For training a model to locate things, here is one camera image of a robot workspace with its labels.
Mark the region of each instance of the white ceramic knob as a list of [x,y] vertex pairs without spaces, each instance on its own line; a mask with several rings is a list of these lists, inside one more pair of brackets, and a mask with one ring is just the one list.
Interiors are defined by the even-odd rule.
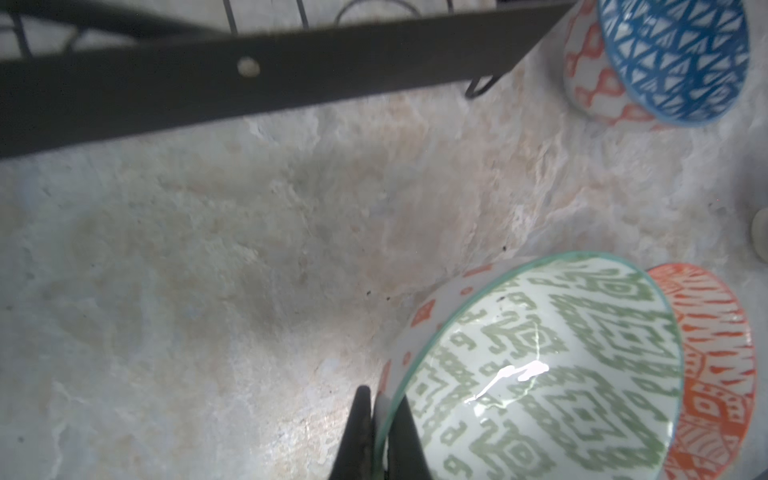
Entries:
[[768,262],[768,207],[757,212],[752,220],[752,245],[757,256]]

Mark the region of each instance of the orange patterned bowl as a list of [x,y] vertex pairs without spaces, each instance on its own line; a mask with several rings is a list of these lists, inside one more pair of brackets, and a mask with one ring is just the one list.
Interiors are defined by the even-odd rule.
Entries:
[[730,289],[686,263],[648,272],[664,291],[683,336],[683,408],[660,480],[712,480],[736,458],[755,403],[750,325]]

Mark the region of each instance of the green geometric pattern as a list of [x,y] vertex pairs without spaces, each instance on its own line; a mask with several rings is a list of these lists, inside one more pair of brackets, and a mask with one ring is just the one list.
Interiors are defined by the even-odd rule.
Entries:
[[495,286],[448,327],[406,395],[436,480],[647,480],[681,380],[660,292],[628,265],[583,255]]

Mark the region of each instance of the gray stone surface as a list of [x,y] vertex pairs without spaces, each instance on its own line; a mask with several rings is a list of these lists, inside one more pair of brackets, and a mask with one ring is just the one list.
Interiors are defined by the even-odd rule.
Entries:
[[[289,0],[233,3],[244,31],[299,24]],[[313,25],[331,3],[307,2]],[[144,2],[224,26],[218,5]],[[700,264],[765,345],[768,4],[749,6],[746,91],[705,128],[580,116],[559,25],[472,103],[455,84],[0,163],[0,478],[323,478],[414,305],[513,255]],[[728,480],[768,467],[757,358]]]

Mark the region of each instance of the metal bar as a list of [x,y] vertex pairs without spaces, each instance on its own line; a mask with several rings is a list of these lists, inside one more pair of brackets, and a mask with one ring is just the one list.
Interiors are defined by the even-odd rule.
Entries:
[[309,28],[310,21],[306,17],[306,9],[304,8],[304,1],[296,0],[296,7],[299,9],[299,16],[301,17],[301,26],[304,28]]
[[501,74],[570,6],[516,2],[490,12],[0,63],[0,157]]
[[407,397],[402,398],[389,429],[387,465],[388,480],[432,480]]
[[223,0],[224,11],[227,13],[227,23],[230,24],[230,33],[237,35],[237,23],[235,22],[235,14],[232,12],[232,4],[230,0]]
[[0,10],[134,38],[220,33],[207,26],[92,0],[0,0]]
[[371,476],[373,425],[371,422],[371,389],[357,387],[352,408],[346,419],[339,453],[328,480],[367,480]]
[[13,22],[13,31],[16,34],[16,43],[18,43],[18,50],[22,53],[22,57],[31,58],[32,50],[29,49],[29,42],[27,41],[27,32],[24,30],[24,22],[22,18],[15,13],[10,14],[11,21]]
[[64,48],[61,51],[64,53],[70,53],[74,51],[75,45],[81,38],[83,38],[83,35],[85,35],[87,32],[87,28],[78,27],[74,32],[72,32],[71,35],[69,35],[69,38],[67,38],[67,41],[64,43]]
[[[341,19],[344,17],[344,14],[346,14],[349,10],[356,7],[357,5],[361,3],[375,2],[375,1],[377,0],[352,0],[351,2],[344,5],[341,10],[339,10],[339,13],[336,14],[336,19],[333,20],[333,23],[338,25],[341,22]],[[410,3],[406,2],[406,0],[383,0],[383,1],[398,5],[400,8],[403,8],[404,10],[408,11],[408,13],[410,13],[414,17],[422,16],[421,12],[419,12],[419,10],[413,5],[411,5]]]

